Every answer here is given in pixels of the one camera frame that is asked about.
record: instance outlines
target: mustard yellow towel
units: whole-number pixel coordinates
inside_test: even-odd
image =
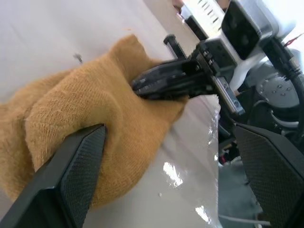
[[[36,81],[0,106],[0,182],[15,200],[69,134],[104,123],[108,137],[92,206],[123,196],[142,177],[186,103],[137,97],[129,83],[159,62],[135,36],[99,59]]]

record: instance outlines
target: white wire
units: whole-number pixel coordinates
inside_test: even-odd
[[[268,222],[268,221],[234,218],[234,217],[225,216],[225,215],[218,215],[218,216],[222,219],[227,219],[227,220],[234,221],[234,222],[243,222],[243,223],[249,223],[249,224],[259,224],[259,225],[263,225],[263,226],[270,226],[270,222]]]

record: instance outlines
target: knit cloth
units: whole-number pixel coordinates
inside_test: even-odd
[[[64,138],[95,124],[108,130],[92,206],[127,193],[143,176],[186,100],[150,101],[129,83],[160,62],[136,36],[100,58],[19,90],[0,106],[0,182],[16,200]]]

